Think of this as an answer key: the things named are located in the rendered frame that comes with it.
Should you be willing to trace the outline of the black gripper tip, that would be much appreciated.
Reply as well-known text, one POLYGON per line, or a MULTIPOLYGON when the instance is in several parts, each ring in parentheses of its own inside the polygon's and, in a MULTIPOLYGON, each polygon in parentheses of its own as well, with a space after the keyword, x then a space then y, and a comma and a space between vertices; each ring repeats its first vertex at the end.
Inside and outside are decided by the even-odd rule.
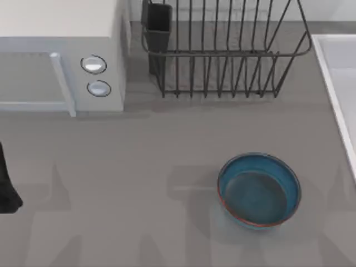
POLYGON ((22 206, 23 200, 11 182, 0 142, 0 214, 14 214, 22 206))

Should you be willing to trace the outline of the white sink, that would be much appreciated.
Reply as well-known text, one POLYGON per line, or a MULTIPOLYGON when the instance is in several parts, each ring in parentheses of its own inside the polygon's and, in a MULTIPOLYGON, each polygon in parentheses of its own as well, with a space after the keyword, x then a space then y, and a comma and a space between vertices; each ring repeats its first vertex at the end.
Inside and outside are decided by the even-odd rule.
POLYGON ((356 183, 356 34, 311 38, 356 183))

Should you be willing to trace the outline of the round microwave knob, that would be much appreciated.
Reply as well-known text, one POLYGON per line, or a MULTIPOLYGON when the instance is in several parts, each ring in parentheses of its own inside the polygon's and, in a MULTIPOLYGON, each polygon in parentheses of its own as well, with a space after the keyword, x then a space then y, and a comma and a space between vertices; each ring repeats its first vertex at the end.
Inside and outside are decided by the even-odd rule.
POLYGON ((102 80, 88 83, 86 88, 87 91, 95 97, 107 97, 112 91, 111 86, 102 80))
POLYGON ((92 75, 104 73, 107 69, 107 62, 97 55, 81 58, 80 65, 84 71, 92 75))

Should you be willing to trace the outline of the blue bowl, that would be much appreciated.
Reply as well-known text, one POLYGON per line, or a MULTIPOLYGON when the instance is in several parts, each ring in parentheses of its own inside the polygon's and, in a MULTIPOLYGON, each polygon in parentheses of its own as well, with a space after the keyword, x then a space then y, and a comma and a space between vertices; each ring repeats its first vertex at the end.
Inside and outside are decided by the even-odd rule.
POLYGON ((302 196, 300 181, 280 158, 247 152, 220 169, 216 191, 223 209, 240 225, 266 230, 294 216, 302 196))

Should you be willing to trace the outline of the microwave door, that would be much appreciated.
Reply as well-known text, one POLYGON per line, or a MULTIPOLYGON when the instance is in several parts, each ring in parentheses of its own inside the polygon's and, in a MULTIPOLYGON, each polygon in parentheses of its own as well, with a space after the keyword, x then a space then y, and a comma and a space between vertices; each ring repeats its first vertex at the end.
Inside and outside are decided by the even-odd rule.
POLYGON ((66 112, 50 53, 0 52, 0 112, 66 112))

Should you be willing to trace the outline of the pale microwave oven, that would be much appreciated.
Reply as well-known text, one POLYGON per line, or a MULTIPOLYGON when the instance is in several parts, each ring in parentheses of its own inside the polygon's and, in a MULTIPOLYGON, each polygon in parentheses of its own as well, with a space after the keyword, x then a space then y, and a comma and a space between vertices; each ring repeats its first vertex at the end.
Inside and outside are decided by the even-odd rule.
POLYGON ((131 42, 127 0, 0 0, 0 52, 61 55, 63 71, 80 112, 121 112, 131 42), (107 62, 92 75, 80 65, 90 55, 107 62), (87 84, 102 80, 107 97, 95 97, 87 84))

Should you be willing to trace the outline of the black utensil holder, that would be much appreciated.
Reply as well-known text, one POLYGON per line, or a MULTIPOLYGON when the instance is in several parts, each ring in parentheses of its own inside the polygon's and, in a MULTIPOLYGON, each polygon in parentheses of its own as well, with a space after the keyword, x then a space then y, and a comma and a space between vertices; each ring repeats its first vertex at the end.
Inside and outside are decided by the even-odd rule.
POLYGON ((142 0, 141 25, 144 28, 147 50, 149 52, 149 73, 158 74, 164 56, 155 56, 156 53, 166 53, 172 26, 172 6, 166 3, 154 3, 151 0, 142 0))

